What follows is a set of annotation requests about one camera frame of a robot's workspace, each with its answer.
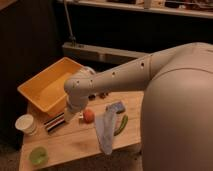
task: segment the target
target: dark background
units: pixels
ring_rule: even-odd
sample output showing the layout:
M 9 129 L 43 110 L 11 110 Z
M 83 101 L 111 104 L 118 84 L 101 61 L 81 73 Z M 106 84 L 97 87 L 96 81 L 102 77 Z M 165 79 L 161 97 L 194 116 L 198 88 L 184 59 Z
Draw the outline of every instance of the dark background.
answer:
M 77 5 L 69 5 L 69 11 L 82 44 L 153 52 L 189 42 L 213 43 L 211 19 Z M 27 101 L 17 87 L 60 59 L 68 40 L 64 8 L 56 1 L 19 0 L 0 11 L 0 138 L 5 142 L 16 148 L 22 142 L 14 123 L 26 112 Z

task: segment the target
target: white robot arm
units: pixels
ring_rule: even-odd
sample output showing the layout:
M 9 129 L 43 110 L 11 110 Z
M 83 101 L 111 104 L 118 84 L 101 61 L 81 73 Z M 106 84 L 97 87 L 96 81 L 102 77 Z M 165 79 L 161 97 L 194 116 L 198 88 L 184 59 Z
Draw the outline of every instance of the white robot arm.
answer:
M 145 171 L 213 170 L 213 46 L 191 43 L 65 82 L 69 113 L 97 92 L 145 90 Z

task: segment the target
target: red object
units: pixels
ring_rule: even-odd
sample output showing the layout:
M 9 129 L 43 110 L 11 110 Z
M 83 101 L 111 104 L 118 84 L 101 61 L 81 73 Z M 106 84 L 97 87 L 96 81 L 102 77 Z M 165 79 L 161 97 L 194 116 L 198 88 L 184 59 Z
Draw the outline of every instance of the red object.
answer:
M 91 109 L 85 109 L 83 112 L 84 122 L 92 123 L 95 119 L 95 114 Z

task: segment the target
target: green bowl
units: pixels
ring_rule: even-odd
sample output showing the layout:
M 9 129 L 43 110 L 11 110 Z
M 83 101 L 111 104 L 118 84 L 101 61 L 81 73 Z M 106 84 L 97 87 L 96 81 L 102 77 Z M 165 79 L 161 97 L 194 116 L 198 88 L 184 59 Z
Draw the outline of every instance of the green bowl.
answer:
M 44 164 L 48 161 L 48 155 L 44 147 L 34 148 L 30 155 L 29 160 L 34 166 Z

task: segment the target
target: floor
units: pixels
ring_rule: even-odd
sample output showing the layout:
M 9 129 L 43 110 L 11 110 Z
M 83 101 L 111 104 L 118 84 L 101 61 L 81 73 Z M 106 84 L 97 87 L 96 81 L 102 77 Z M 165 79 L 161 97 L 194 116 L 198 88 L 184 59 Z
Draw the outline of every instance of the floor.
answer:
M 103 154 L 53 166 L 44 171 L 142 171 L 141 145 L 113 151 L 110 156 Z M 0 141 L 0 171 L 16 171 L 19 167 L 20 152 Z

